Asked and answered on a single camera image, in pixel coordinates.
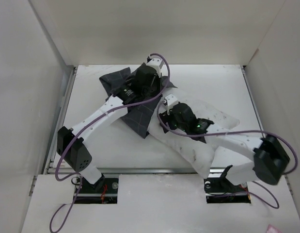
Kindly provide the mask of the dark grey checked pillowcase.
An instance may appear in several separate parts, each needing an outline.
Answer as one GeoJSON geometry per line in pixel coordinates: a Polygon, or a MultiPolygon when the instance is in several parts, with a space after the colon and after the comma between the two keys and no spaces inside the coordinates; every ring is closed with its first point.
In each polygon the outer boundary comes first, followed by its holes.
{"type": "MultiPolygon", "coordinates": [[[[130,78],[132,74],[130,68],[124,68],[122,70],[103,75],[99,78],[108,96],[114,95],[124,101],[124,104],[131,104],[149,100],[155,96],[140,96],[136,94],[130,88],[130,78]]],[[[163,76],[162,87],[166,85],[167,77],[163,76]]],[[[148,126],[151,121],[151,117],[157,107],[161,97],[148,102],[146,104],[128,107],[128,113],[121,117],[121,120],[136,132],[140,137],[146,138],[149,135],[148,126]]]]}

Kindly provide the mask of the white pillow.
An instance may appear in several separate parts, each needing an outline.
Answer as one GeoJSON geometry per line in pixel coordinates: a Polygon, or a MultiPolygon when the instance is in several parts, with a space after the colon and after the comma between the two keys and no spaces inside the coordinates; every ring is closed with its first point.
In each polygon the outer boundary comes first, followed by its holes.
{"type": "MultiPolygon", "coordinates": [[[[226,129],[232,129],[240,123],[239,119],[179,88],[167,88],[163,97],[169,94],[173,94],[180,102],[187,104],[198,118],[207,118],[226,129]]],[[[218,146],[205,144],[170,132],[164,133],[156,113],[151,117],[148,131],[155,139],[178,152],[202,178],[208,177],[218,146]]]]}

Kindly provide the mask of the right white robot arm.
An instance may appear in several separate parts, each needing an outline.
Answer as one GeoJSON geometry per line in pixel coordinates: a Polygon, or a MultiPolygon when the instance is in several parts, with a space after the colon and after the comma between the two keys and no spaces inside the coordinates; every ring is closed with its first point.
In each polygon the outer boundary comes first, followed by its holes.
{"type": "Polygon", "coordinates": [[[256,180],[277,185],[290,162],[282,138],[272,133],[256,137],[249,135],[251,131],[233,132],[237,120],[213,106],[164,101],[158,105],[156,116],[163,130],[162,139],[204,178],[210,173],[219,147],[248,159],[224,169],[219,178],[224,191],[256,180]]]}

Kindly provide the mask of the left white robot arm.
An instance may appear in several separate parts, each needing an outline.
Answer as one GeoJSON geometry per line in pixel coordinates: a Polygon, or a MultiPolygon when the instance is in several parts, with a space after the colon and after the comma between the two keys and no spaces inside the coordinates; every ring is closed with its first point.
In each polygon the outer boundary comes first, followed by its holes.
{"type": "Polygon", "coordinates": [[[103,188],[104,175],[98,170],[90,152],[94,136],[113,122],[126,118],[136,124],[134,129],[141,136],[147,127],[164,88],[161,74],[162,60],[149,59],[134,72],[129,68],[101,77],[108,94],[106,102],[82,122],[57,132],[57,154],[82,176],[86,186],[94,193],[103,188]]]}

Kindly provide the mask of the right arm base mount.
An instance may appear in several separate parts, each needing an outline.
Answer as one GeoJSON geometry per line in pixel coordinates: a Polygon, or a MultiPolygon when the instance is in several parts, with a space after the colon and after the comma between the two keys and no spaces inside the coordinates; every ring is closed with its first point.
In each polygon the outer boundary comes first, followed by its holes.
{"type": "Polygon", "coordinates": [[[246,183],[233,185],[226,179],[208,178],[204,180],[204,191],[208,204],[251,203],[246,183]]]}

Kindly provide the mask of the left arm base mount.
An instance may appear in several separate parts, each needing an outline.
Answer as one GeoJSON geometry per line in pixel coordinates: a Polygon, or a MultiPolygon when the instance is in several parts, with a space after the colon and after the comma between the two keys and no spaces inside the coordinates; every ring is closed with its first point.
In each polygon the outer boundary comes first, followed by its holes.
{"type": "Polygon", "coordinates": [[[82,187],[75,204],[116,204],[118,198],[119,178],[105,178],[102,187],[95,190],[83,178],[82,187]]]}

